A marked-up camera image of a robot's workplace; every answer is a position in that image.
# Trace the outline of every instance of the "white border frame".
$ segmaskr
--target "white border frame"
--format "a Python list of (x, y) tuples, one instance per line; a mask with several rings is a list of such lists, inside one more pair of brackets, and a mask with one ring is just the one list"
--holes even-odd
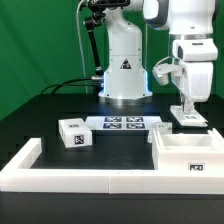
[(30, 139), (0, 172), (1, 191), (224, 194), (222, 172), (30, 169), (41, 152), (41, 139)]

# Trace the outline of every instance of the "green backdrop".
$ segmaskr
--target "green backdrop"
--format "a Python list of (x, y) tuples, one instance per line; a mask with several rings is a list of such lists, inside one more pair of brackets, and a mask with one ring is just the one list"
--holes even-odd
[[(76, 9), (78, 0), (1, 0), (0, 1), (0, 119), (39, 94), (46, 86), (83, 77), (77, 38)], [(214, 27), (219, 58), (214, 63), (212, 93), (224, 98), (224, 4)], [(80, 13), (81, 34), (87, 75), (94, 75), (92, 53), (82, 21), (90, 12)], [(145, 23), (140, 12), (125, 17), (143, 33)], [(101, 62), (108, 66), (108, 41), (105, 26), (97, 28), (96, 39)], [(167, 56), (168, 32), (148, 30), (147, 71)], [(150, 76), (154, 93), (176, 92), (172, 84), (161, 87)], [(66, 87), (61, 93), (82, 93), (83, 87)]]

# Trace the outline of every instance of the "open box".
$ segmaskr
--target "open box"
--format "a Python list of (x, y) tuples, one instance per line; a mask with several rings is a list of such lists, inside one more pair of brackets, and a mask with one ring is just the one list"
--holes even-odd
[(175, 171), (224, 171), (224, 140), (208, 134), (161, 134), (153, 129), (154, 168)]

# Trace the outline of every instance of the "table surface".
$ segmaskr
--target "table surface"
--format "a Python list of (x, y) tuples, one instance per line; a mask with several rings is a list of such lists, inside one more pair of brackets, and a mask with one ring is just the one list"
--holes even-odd
[[(94, 131), (93, 146), (67, 150), (58, 120), (87, 116), (160, 116), (174, 133), (224, 136), (224, 100), (212, 95), (196, 109), (207, 128), (181, 127), (170, 113), (175, 94), (154, 95), (138, 106), (100, 104), (93, 95), (39, 95), (0, 122), (0, 169), (32, 137), (41, 137), (43, 152), (35, 168), (153, 169), (147, 131)], [(0, 223), (223, 223), (223, 195), (134, 195), (68, 193), (0, 193)]]

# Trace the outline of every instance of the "white cube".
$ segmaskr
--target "white cube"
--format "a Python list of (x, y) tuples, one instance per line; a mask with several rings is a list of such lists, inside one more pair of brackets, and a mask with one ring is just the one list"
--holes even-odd
[(59, 120), (58, 123), (66, 148), (92, 145), (92, 131), (81, 118)]

